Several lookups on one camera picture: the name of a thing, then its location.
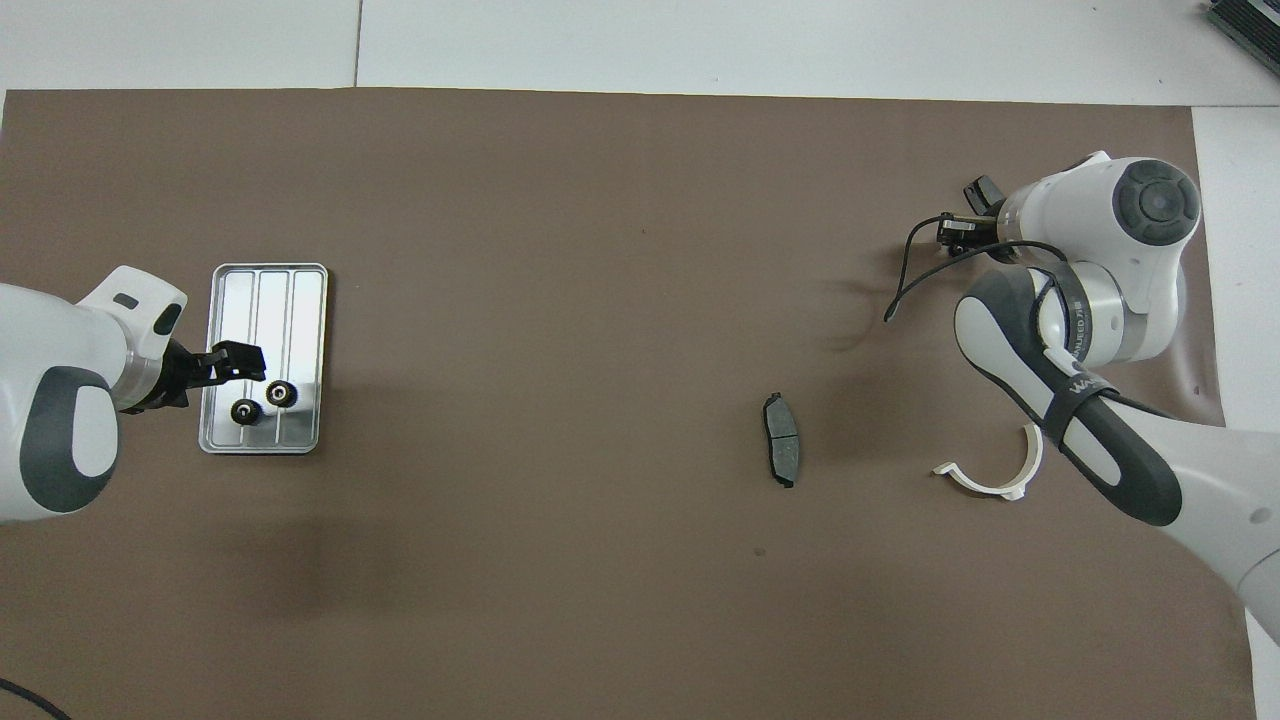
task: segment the white plastic clip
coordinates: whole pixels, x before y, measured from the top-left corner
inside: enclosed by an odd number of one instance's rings
[[[1027,430],[1027,460],[1023,461],[1023,469],[1007,483],[997,487],[979,486],[970,480],[969,475],[965,475],[964,470],[955,462],[938,465],[933,469],[933,474],[951,475],[952,480],[974,492],[998,495],[1005,500],[1021,500],[1027,495],[1027,483],[1036,475],[1036,470],[1039,470],[1041,460],[1044,459],[1044,436],[1041,433],[1039,427],[1036,423],[1027,423],[1023,425],[1023,429]]]

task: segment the black cable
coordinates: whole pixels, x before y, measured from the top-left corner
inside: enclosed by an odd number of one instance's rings
[[[937,218],[934,218],[933,220],[928,220],[924,224],[928,224],[929,222],[936,222],[936,220],[937,220]],[[916,228],[920,228],[920,227],[923,227],[923,225],[916,225]],[[987,255],[988,252],[996,252],[996,251],[1004,250],[1006,247],[1034,247],[1037,250],[1043,250],[1043,251],[1053,255],[1055,258],[1057,258],[1059,260],[1062,260],[1064,263],[1066,261],[1066,255],[1064,255],[1061,250],[1059,250],[1057,247],[1053,247],[1052,245],[1048,245],[1046,242],[1037,242],[1034,240],[1010,240],[1007,242],[997,242],[997,243],[993,243],[993,245],[986,245],[983,247],[975,247],[973,250],[965,250],[960,255],[956,255],[955,258],[951,258],[951,259],[948,259],[948,260],[946,260],[946,261],[943,261],[943,263],[941,263],[938,265],[934,265],[933,268],[925,270],[924,273],[920,274],[920,277],[918,277],[914,281],[911,281],[906,287],[902,287],[901,290],[899,290],[897,295],[893,296],[893,301],[890,302],[888,307],[884,310],[884,322],[887,323],[887,322],[890,322],[890,320],[893,319],[893,314],[897,313],[897,306],[899,306],[900,302],[902,302],[902,297],[905,297],[908,292],[911,292],[911,290],[915,286],[918,286],[922,282],[932,278],[933,275],[938,274],[940,272],[946,270],[947,268],[950,268],[951,265],[955,265],[956,263],[964,263],[965,260],[968,260],[970,258],[977,258],[978,255]]]
[[[1170,415],[1169,413],[1165,413],[1160,407],[1152,407],[1151,405],[1147,405],[1146,402],[1142,402],[1140,400],[1134,400],[1132,397],[1125,397],[1125,396],[1120,395],[1120,391],[1116,391],[1116,389],[1102,391],[1098,395],[1102,396],[1102,397],[1105,397],[1105,398],[1107,398],[1107,400],[1115,400],[1120,405],[1128,405],[1129,407],[1133,407],[1134,410],[1142,410],[1143,413],[1151,413],[1152,415],[1156,415],[1156,416],[1160,416],[1160,418],[1165,418],[1166,420],[1176,420],[1178,419],[1178,418],[1174,418],[1172,415]]]
[[[61,710],[58,710],[56,705],[49,702],[47,700],[45,700],[44,697],[41,697],[38,693],[28,691],[27,688],[19,685],[18,683],[10,683],[9,680],[5,680],[4,678],[0,678],[0,689],[12,692],[13,694],[15,694],[15,696],[20,697],[22,700],[24,700],[24,701],[35,705],[36,707],[44,710],[50,716],[56,717],[58,720],[72,720],[72,716],[67,715]]]
[[[1051,273],[1051,272],[1048,272],[1048,270],[1046,270],[1043,268],[1032,268],[1032,269],[1033,270],[1039,270],[1041,273],[1044,273],[1044,275],[1047,278],[1044,281],[1044,287],[1042,287],[1041,291],[1036,293],[1036,300],[1032,301],[1032,319],[1039,318],[1041,306],[1044,305],[1044,299],[1048,297],[1048,291],[1051,291],[1051,290],[1057,292],[1057,300],[1059,300],[1059,302],[1062,304],[1062,307],[1065,309],[1066,307],[1066,297],[1062,296],[1062,288],[1059,287],[1059,284],[1057,284],[1057,275],[1055,275],[1053,273]]]
[[[902,286],[906,283],[906,263],[908,263],[908,260],[911,259],[911,240],[915,238],[915,233],[920,232],[920,229],[924,228],[925,225],[942,222],[943,218],[946,218],[946,217],[947,217],[947,214],[941,214],[941,215],[934,215],[934,217],[929,218],[928,220],[920,220],[919,223],[915,223],[915,227],[911,228],[911,232],[906,233],[906,246],[902,247],[902,270],[899,272],[899,274],[897,274],[897,293],[899,295],[902,293]]]

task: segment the robotic arm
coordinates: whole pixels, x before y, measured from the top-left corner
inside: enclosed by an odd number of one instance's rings
[[[956,306],[956,341],[1103,497],[1194,552],[1280,641],[1280,436],[1162,416],[1089,370],[1169,346],[1199,215],[1190,179],[1153,159],[1096,152],[1019,190],[973,224],[1068,261],[979,278]]]
[[[77,305],[0,284],[0,523],[74,512],[106,486],[116,411],[187,406],[187,389],[261,380],[262,352],[170,338],[187,296],[128,266]]]

